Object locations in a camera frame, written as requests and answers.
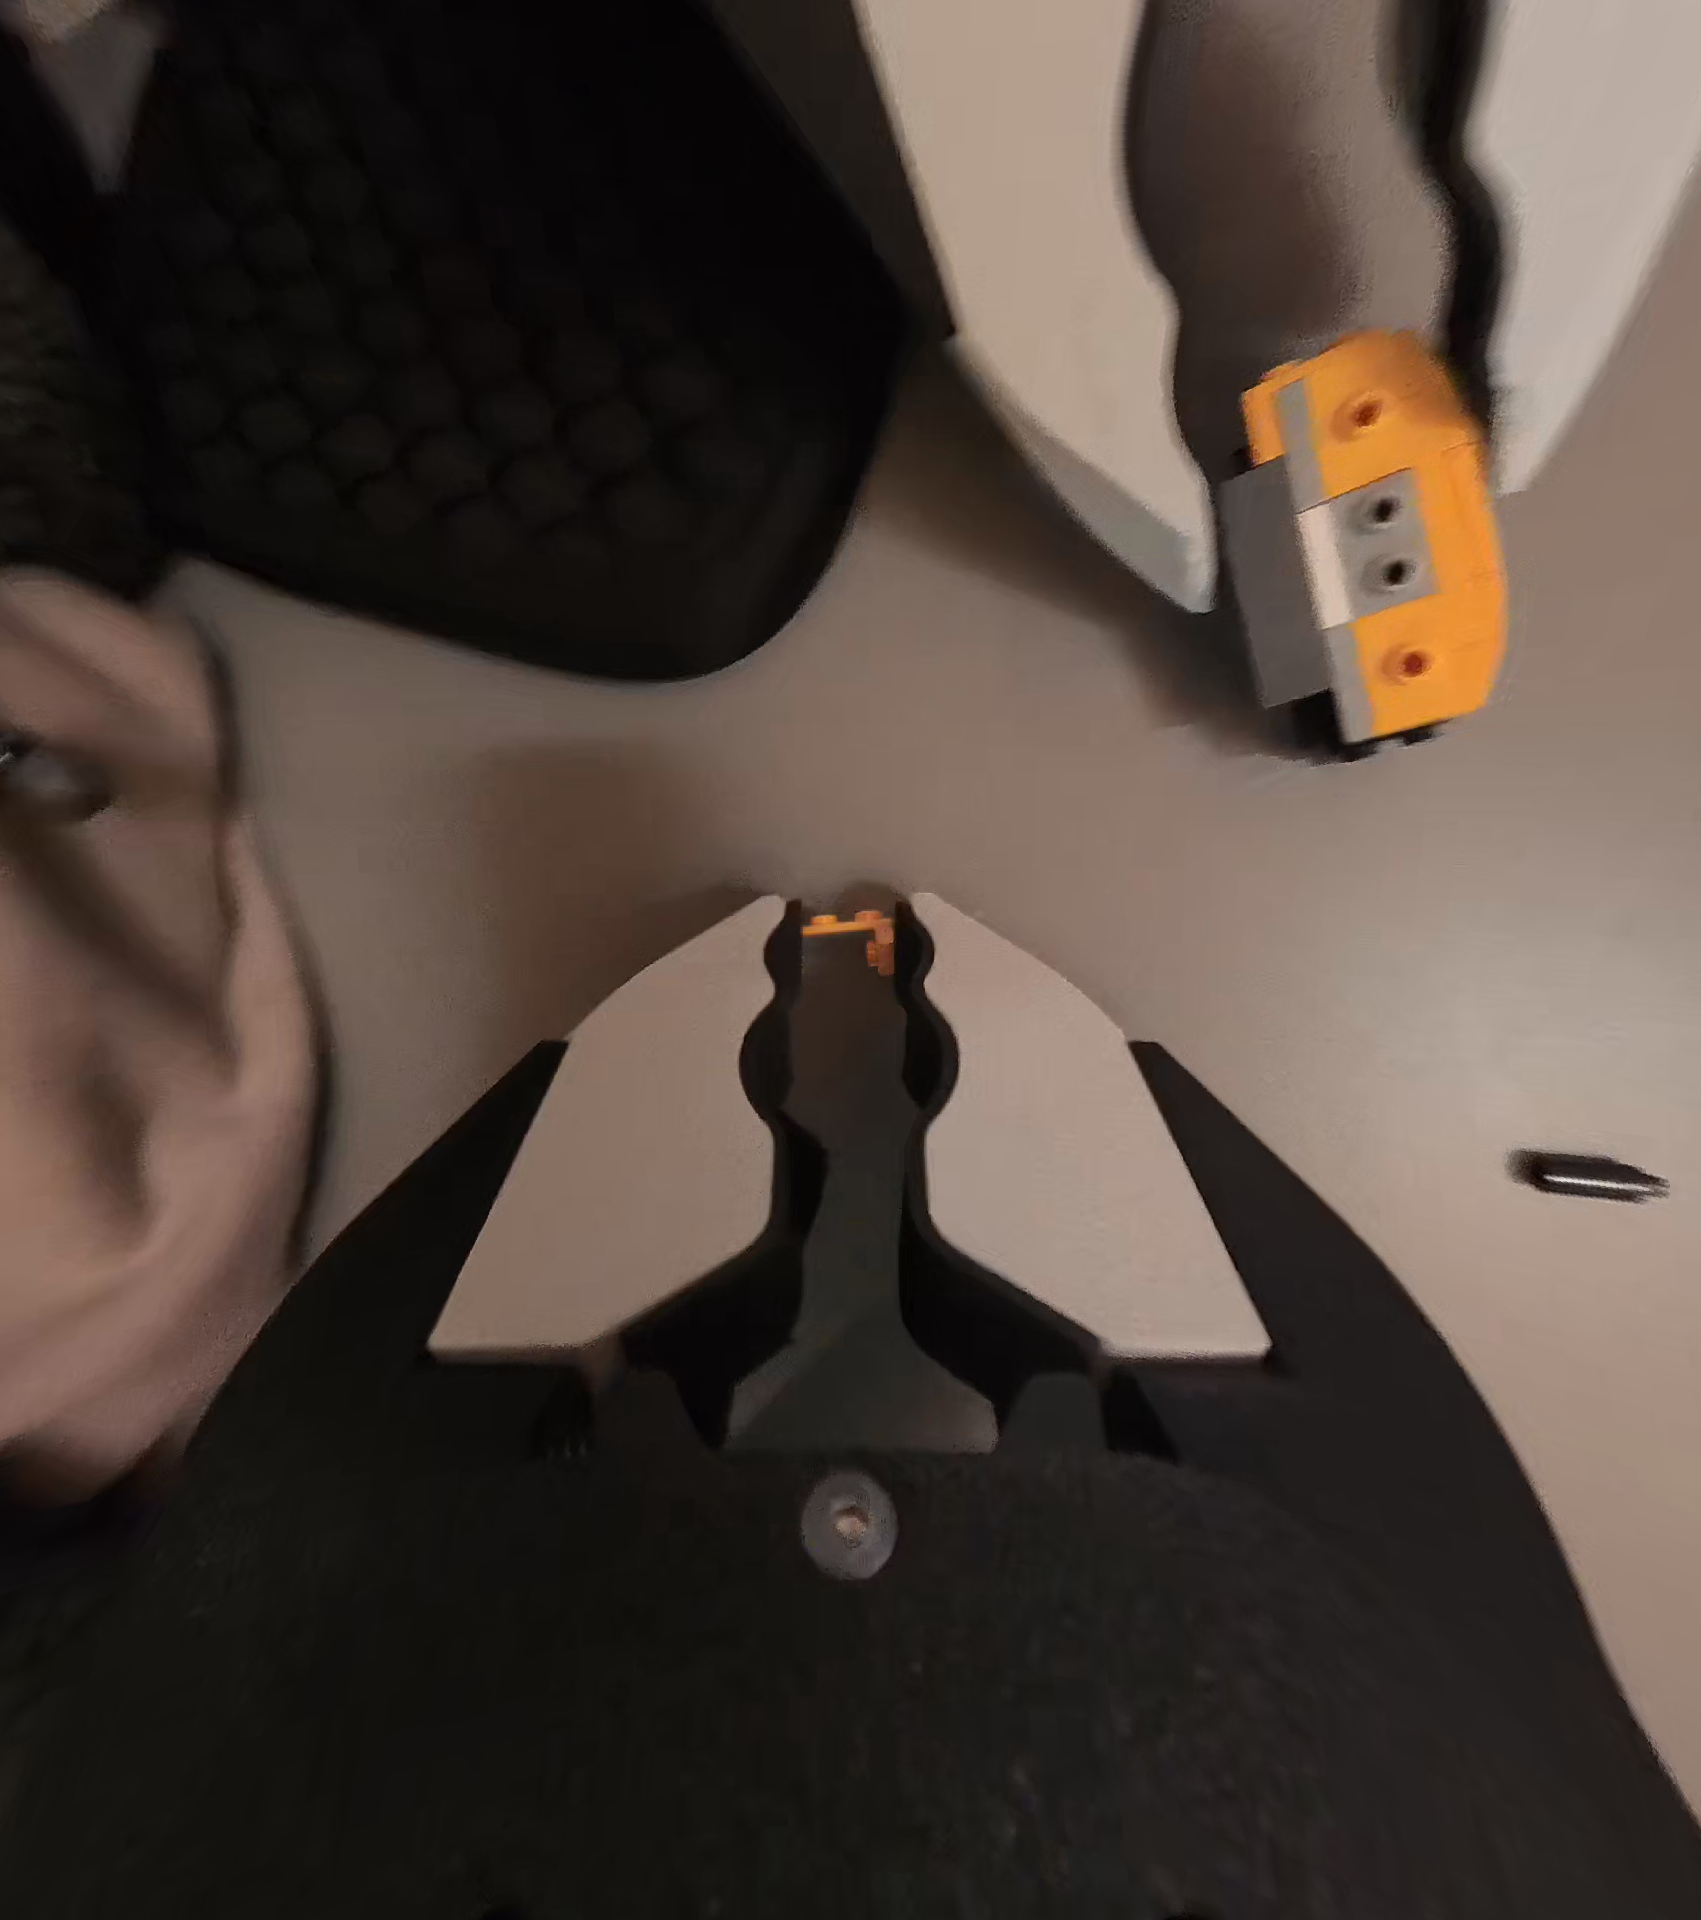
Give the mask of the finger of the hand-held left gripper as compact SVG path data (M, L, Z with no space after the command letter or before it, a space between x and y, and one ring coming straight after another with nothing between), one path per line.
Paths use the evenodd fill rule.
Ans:
M857 3L954 359L1074 521L1185 612L1217 593L1179 304L1130 204L1138 3Z
M1441 353L1523 493L1701 173L1701 3L1391 5L1391 110L1441 210Z

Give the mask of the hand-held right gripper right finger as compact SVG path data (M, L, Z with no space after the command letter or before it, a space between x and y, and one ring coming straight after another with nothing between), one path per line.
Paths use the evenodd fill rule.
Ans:
M1111 1362L1257 1364L1271 1338L1125 1032L933 893L925 995L956 1072L929 1120L933 1232Z

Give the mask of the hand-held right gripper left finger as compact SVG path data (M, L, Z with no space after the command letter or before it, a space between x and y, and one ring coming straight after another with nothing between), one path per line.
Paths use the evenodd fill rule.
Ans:
M762 1367L791 1342L827 1166L789 1111L803 945L760 895L575 1026L434 1360Z

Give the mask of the small orange lego piece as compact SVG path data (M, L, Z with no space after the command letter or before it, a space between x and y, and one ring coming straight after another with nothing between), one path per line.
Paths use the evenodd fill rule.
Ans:
M862 960L878 978L893 978L897 971L894 919L876 908L862 908L849 917L815 915L801 926L806 945L855 945Z

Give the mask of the orange lego car section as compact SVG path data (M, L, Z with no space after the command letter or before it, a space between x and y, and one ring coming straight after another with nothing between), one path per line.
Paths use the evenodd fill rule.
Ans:
M1478 713L1506 650L1487 437L1420 337L1361 330L1241 400L1218 532L1257 699L1319 756Z

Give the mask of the small black lego pin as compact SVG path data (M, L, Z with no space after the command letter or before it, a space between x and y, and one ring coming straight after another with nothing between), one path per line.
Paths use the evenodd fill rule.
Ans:
M1673 1193L1667 1178L1612 1156L1520 1148L1508 1158L1508 1173L1541 1195L1609 1204L1660 1202Z

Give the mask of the beige sweatshirt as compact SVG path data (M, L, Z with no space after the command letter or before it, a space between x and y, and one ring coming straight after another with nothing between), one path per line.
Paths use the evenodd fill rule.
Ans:
M1 571L0 728L115 794L0 805L0 1472L77 1498L179 1445L286 1293L319 1019L185 624Z

